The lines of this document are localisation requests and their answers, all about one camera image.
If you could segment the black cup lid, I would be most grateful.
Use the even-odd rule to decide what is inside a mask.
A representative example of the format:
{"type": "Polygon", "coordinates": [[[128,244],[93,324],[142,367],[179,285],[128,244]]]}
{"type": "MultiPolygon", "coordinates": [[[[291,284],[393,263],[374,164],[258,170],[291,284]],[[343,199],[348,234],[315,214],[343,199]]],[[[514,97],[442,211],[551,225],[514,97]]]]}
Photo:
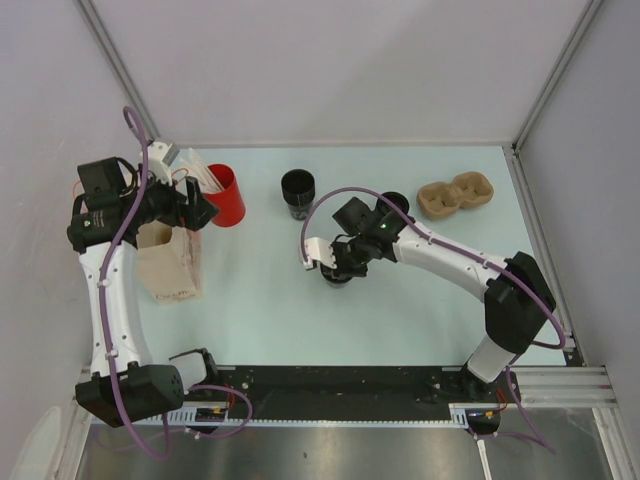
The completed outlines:
{"type": "Polygon", "coordinates": [[[337,273],[335,270],[326,268],[324,265],[321,266],[320,273],[321,273],[322,277],[325,280],[326,279],[332,279],[332,280],[347,280],[348,279],[348,278],[345,278],[344,276],[342,276],[341,274],[337,273]]]}

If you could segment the red cylindrical straw holder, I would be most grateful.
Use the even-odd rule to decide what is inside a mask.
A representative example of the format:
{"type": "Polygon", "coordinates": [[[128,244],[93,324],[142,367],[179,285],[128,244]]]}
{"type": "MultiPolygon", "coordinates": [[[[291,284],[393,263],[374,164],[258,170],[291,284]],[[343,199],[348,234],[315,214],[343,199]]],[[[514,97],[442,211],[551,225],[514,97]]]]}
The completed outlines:
{"type": "Polygon", "coordinates": [[[225,164],[211,164],[208,169],[222,185],[221,191],[205,194],[209,202],[218,208],[212,223],[223,228],[238,225],[246,215],[246,207],[235,172],[225,164]]]}

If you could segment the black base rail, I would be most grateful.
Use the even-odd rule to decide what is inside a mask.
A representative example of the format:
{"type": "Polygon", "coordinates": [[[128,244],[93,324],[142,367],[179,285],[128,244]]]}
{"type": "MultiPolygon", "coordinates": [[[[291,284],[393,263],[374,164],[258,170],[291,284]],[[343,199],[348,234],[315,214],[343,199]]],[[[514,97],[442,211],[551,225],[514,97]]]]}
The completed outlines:
{"type": "Polygon", "coordinates": [[[488,431],[515,404],[517,381],[504,374],[485,384],[459,367],[440,366],[235,366],[209,379],[236,392],[194,392],[189,402],[229,407],[242,420],[253,405],[256,422],[406,423],[452,420],[459,405],[488,431]]]}

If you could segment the black ribbed cup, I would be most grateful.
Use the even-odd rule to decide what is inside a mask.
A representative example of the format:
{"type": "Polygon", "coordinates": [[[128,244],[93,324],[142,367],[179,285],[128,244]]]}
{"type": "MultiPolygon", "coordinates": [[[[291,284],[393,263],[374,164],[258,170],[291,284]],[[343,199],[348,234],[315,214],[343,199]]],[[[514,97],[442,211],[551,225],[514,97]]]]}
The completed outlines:
{"type": "Polygon", "coordinates": [[[281,178],[283,199],[295,220],[307,218],[315,198],[315,178],[307,170],[293,169],[281,178]]]}
{"type": "Polygon", "coordinates": [[[388,191],[384,192],[383,196],[396,205],[404,214],[409,212],[410,203],[403,194],[395,191],[388,191]]]}

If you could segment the translucent bag with orange handles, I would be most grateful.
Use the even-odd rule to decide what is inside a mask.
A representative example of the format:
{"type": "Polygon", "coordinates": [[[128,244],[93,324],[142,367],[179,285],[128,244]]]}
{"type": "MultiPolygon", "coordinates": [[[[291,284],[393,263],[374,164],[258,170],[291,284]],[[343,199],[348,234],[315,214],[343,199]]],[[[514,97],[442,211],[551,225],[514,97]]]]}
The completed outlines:
{"type": "Polygon", "coordinates": [[[73,250],[87,254],[103,246],[111,254],[107,265],[116,269],[116,249],[131,247],[125,263],[154,300],[170,304],[201,295],[198,231],[170,227],[159,221],[142,224],[142,199],[156,180],[121,158],[78,168],[84,192],[74,201],[67,236],[73,250]]]}

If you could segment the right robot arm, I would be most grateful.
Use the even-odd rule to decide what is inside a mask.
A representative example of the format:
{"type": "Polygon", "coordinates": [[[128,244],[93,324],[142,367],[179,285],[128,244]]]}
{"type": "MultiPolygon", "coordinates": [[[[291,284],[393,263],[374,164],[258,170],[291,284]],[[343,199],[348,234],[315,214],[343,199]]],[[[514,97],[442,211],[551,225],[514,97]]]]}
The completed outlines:
{"type": "Polygon", "coordinates": [[[321,267],[329,282],[365,277],[371,261],[388,260],[435,274],[482,302],[485,335],[461,376],[462,391],[473,401],[496,391],[497,378],[534,344],[556,309],[536,260],[524,252],[501,258],[468,250],[382,200],[371,209],[353,197],[333,219],[347,239],[330,243],[332,259],[321,267]]]}

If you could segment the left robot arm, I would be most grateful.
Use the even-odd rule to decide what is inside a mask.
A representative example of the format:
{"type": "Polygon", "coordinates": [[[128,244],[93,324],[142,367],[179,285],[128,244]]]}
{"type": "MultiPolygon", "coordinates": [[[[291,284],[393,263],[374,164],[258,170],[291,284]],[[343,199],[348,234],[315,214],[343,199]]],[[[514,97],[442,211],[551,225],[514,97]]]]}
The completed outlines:
{"type": "Polygon", "coordinates": [[[158,221],[197,232],[219,212],[186,177],[180,192],[143,166],[119,157],[77,168],[84,189],[75,200],[67,236],[88,286],[93,331],[90,378],[76,400],[118,428],[180,408],[184,385],[176,366],[156,363],[149,351],[135,291],[137,234],[158,221]]]}

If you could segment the translucent dark single cup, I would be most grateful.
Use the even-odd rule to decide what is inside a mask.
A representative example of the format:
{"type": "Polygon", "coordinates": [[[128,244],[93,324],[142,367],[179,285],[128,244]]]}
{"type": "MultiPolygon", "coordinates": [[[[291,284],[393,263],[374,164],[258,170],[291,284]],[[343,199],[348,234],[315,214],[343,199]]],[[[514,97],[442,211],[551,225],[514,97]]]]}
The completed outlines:
{"type": "Polygon", "coordinates": [[[347,279],[347,280],[326,279],[325,283],[331,288],[339,289],[339,288],[344,288],[346,285],[348,285],[350,283],[350,279],[347,279]]]}

